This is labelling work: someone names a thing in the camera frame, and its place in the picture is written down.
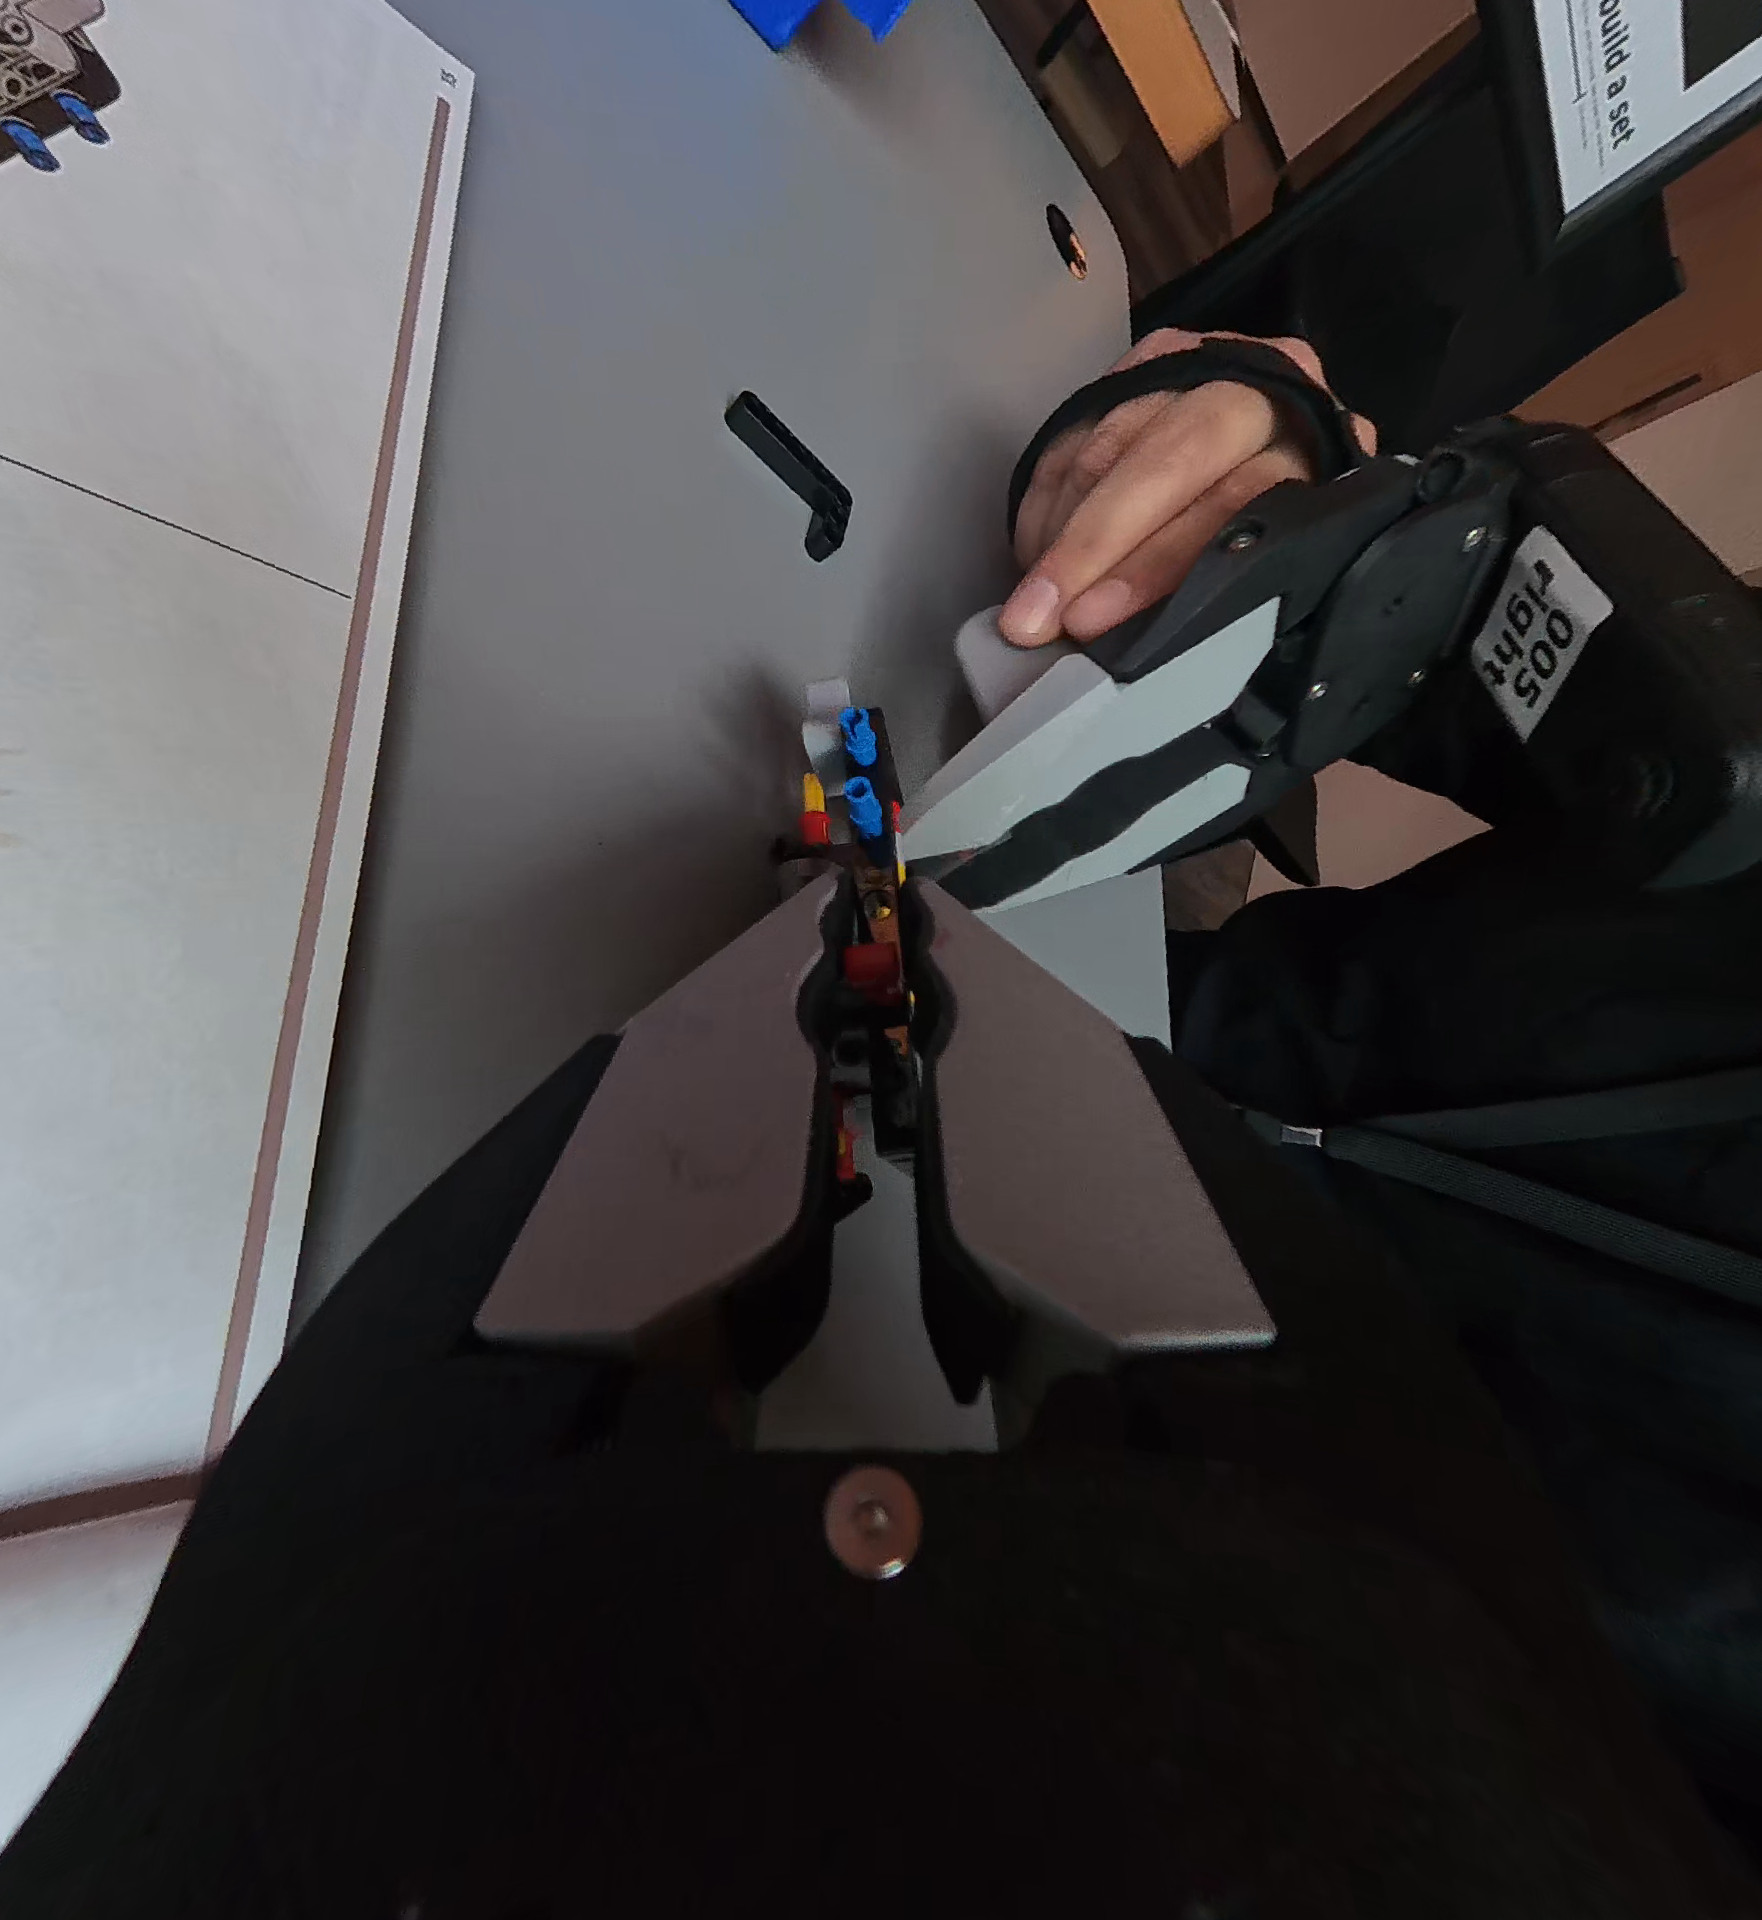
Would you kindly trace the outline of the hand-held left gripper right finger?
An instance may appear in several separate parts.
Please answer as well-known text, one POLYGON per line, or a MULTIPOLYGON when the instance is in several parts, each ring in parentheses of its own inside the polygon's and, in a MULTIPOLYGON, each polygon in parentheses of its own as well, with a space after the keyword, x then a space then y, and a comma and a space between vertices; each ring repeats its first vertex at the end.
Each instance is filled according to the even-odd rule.
POLYGON ((1156 1093, 1161 884, 971 911, 911 882, 922 1320, 959 1405, 1278 1331, 1156 1093))

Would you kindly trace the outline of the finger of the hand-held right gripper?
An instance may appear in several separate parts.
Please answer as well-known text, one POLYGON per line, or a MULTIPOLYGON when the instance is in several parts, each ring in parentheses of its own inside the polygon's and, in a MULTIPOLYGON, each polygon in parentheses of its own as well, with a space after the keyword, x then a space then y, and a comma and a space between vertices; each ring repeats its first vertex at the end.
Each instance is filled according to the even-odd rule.
POLYGON ((990 847, 932 861, 927 877, 973 913, 1055 900, 1156 865, 1239 805, 1250 785, 1250 772, 1228 763, 1182 787, 1173 778, 1113 764, 990 847))
POLYGON ((1230 812, 1135 873, 1236 841, 1282 805, 1300 785, 1278 752, 1289 712, 1257 691, 1278 653, 1280 599, 1232 619, 1176 612, 1152 609, 1140 630, 1111 635, 1124 653, 1134 641, 1165 641, 1134 676, 1106 641, 1017 648, 999 635, 995 606, 965 619, 953 656, 977 728, 904 807, 908 873, 991 847, 1115 764, 1168 772, 1173 788, 1218 763, 1250 772, 1230 812))

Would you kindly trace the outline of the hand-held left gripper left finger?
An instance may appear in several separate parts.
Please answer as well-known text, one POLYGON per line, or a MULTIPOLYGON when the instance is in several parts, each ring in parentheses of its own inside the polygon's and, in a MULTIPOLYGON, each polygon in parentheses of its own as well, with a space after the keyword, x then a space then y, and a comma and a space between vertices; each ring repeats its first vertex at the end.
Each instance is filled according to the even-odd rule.
POLYGON ((817 877, 614 1038, 481 1306, 479 1340, 714 1353, 763 1390, 832 1279, 836 1111, 808 1016, 837 978, 843 878, 817 877))

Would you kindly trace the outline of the lego engine frame assembly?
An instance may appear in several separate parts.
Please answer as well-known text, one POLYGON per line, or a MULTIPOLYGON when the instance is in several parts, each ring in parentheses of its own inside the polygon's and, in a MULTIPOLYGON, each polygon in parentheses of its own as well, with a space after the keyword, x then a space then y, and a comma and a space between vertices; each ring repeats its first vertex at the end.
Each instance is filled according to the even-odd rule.
POLYGON ((804 772, 791 830, 771 845, 777 900, 836 881, 841 902, 826 920, 834 984, 820 1037, 834 1122, 836 1213, 871 1199, 870 1158, 911 1173, 919 1137, 919 1064, 913 1043, 902 787, 882 709, 859 705, 846 680, 802 692, 804 772))

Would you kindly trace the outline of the person's right hand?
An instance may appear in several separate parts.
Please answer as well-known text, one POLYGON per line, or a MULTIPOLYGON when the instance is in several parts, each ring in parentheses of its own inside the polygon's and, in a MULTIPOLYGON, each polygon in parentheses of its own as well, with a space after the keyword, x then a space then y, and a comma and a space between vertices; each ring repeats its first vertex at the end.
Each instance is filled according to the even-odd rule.
POLYGON ((1023 650, 1102 639, 1180 588, 1259 497, 1378 448, 1310 343, 1148 333, 1016 465, 997 630, 1023 650))

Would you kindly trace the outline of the person's torso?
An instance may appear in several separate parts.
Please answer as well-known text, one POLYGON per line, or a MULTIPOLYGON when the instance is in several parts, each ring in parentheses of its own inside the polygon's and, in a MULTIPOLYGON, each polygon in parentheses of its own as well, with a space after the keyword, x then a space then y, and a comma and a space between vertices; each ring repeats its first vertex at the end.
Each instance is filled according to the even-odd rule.
MULTIPOLYGON (((1361 752, 1488 828, 1364 891, 1176 934, 1176 1054, 1233 1107, 1374 1126, 1762 1068, 1762 862, 1607 874, 1470 694, 1361 752)), ((1762 1263, 1762 1117, 1474 1156, 1762 1263)), ((1762 1308, 1295 1154, 1454 1337, 1551 1502, 1615 1661, 1762 1878, 1762 1308)))

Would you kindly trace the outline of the framed marker sign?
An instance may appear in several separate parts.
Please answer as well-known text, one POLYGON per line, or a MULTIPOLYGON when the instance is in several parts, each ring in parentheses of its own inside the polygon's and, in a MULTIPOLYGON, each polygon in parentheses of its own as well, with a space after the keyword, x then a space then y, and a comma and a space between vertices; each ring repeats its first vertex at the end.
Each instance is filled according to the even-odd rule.
POLYGON ((1762 2, 1480 2, 1536 262, 1762 120, 1762 2))

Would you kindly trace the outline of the white instruction booklet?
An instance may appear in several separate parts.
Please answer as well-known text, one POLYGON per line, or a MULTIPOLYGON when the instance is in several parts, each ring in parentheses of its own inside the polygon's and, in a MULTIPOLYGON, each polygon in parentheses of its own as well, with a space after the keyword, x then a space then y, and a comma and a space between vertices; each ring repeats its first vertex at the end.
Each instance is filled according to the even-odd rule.
POLYGON ((0 1516, 287 1328, 474 77, 393 5, 0 5, 0 1516))

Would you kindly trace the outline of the stacked blue plastic bins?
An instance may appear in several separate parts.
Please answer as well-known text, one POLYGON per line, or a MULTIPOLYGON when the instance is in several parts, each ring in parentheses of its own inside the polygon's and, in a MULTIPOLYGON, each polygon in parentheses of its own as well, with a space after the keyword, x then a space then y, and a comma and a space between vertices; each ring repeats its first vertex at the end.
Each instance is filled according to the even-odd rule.
MULTIPOLYGON (((725 2, 731 13, 736 13, 742 22, 749 28, 760 42, 771 53, 784 53, 802 33, 802 28, 824 8, 828 2, 760 2, 760 0, 733 0, 725 2)), ((834 2, 841 8, 862 30, 876 42, 886 41, 899 20, 905 16, 911 2, 834 2)))

